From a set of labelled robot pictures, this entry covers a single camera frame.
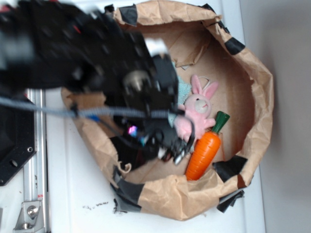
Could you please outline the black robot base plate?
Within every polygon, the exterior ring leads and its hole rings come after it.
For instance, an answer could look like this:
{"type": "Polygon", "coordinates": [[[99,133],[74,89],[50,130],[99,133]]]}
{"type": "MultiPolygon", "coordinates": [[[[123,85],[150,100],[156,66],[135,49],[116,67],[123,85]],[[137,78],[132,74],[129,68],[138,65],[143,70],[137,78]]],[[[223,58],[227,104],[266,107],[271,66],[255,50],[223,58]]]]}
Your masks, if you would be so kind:
{"type": "Polygon", "coordinates": [[[35,154],[35,114],[0,107],[0,185],[7,185],[35,154]]]}

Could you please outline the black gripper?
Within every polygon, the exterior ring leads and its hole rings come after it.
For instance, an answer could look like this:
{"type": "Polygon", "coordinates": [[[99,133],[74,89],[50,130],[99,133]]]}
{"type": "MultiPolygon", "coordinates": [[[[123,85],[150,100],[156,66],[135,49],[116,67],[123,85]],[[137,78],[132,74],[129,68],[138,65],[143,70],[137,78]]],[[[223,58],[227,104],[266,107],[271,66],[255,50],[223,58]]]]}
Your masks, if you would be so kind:
{"type": "Polygon", "coordinates": [[[120,140],[126,145],[147,152],[148,159],[182,160],[194,141],[194,124],[178,108],[179,84],[169,55],[152,58],[155,74],[134,70],[124,76],[121,93],[107,96],[107,105],[123,107],[113,119],[124,129],[120,140]],[[171,117],[181,117],[190,124],[190,141],[177,133],[171,117]]]}

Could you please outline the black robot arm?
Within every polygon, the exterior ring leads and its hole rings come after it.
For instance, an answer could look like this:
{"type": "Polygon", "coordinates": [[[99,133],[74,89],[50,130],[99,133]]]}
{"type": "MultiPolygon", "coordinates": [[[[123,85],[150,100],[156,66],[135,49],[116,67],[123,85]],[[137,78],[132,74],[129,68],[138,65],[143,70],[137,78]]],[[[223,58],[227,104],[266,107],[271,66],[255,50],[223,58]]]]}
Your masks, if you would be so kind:
{"type": "Polygon", "coordinates": [[[125,144],[179,163],[194,134],[185,141],[170,125],[170,116],[184,116],[177,101],[178,77],[164,41],[122,30],[110,13],[86,13],[58,1],[20,0],[0,14],[2,106],[93,120],[112,116],[124,129],[125,144]],[[107,104],[55,110],[17,99],[24,89],[58,87],[101,92],[107,104]]]}

